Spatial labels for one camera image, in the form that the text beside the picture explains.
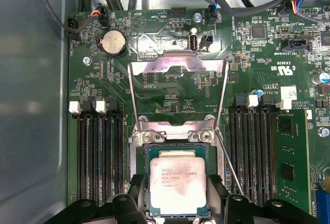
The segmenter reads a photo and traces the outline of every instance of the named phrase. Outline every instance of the blue wire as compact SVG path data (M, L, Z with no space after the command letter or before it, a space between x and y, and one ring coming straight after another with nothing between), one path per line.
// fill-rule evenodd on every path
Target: blue wire
M303 2L303 0L300 0L300 1L298 2L298 4L297 4L297 12L300 11L300 5L301 5L302 2Z

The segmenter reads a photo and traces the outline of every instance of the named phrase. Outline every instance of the blue connector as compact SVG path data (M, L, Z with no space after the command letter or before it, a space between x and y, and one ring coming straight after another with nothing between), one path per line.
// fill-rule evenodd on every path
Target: blue connector
M318 189L315 197L318 219L325 224L330 224L330 195L325 190Z

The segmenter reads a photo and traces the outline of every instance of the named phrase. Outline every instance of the green circuit board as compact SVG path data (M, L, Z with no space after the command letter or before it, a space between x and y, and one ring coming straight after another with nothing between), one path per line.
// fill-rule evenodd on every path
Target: green circuit board
M323 8L305 8L302 12L329 16ZM201 22L193 20L195 13L202 15ZM76 13L74 18L81 22L87 16L88 13ZM330 126L330 109L328 93L323 94L311 79L315 73L330 69L330 44L323 39L330 39L327 26L294 15L278 16L273 10L246 18L233 18L220 10L215 25L208 25L206 16L207 8L187 9L183 18L171 18L171 10L116 11L109 13L108 28L94 20L80 33L79 40L70 42L69 101L83 104L96 98L110 98L118 102L122 133L122 145L116 150L122 153L119 169L122 176L118 182L125 191L129 185L128 138L134 126L127 65L155 60L167 50L187 49L191 28L197 29L199 42L203 35L212 35L213 43L208 51L195 53L202 60L218 59L228 63L221 117L228 149L229 106L233 105L235 96L246 100L253 91L262 90L273 104L282 99L292 100L292 110L278 109L272 114L272 135L276 141L273 144L276 151L274 192L276 197L315 215L314 190L323 188L324 178L330 174L330 137L318 134L320 127ZM120 30L127 39L128 51L121 57L111 58L97 47L97 39L110 29ZM285 43L292 39L305 40L307 44L284 50ZM83 64L84 57L92 59L90 65ZM135 76L139 115L149 121L166 120L172 125L203 120L206 115L216 113L223 82L223 73L187 72L184 67ZM316 101L322 103L321 108L316 108ZM290 132L281 130L282 119L290 120ZM69 203L79 198L78 126L76 118L70 116ZM114 171L118 169L117 162L115 158L111 161ZM228 169L226 177L230 184Z

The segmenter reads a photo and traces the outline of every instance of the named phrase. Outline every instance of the metal retention bracket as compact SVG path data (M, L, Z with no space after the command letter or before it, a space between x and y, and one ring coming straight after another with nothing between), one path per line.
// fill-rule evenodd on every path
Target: metal retention bracket
M185 139L188 142L205 142L217 146L218 174L223 176L223 151L217 142L216 128L219 126L224 89L219 92L219 103L216 116L207 115L204 120L188 121L180 126L169 122L149 122L146 117L139 117L138 105L134 91L133 76L141 73L164 73L173 66L183 66L188 72L215 71L225 73L224 86L227 81L228 65L225 60L200 60L192 51L164 51L154 61L139 61L128 64L128 79L133 102L135 127L130 142L130 175L136 174L136 148L146 143L163 143L167 140Z

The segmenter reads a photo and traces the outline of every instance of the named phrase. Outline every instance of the white slot latch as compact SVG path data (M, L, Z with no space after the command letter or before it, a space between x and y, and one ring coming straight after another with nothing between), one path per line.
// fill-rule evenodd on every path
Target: white slot latch
M107 106L105 104L105 101L97 101L95 110L97 113L105 114L107 112Z
M80 114L81 113L80 103L78 101L70 101L69 112L72 114Z
M292 99L282 99L276 104L276 107L280 109L292 109Z
M247 98L246 106L247 108L257 107L259 104L258 95L249 95Z

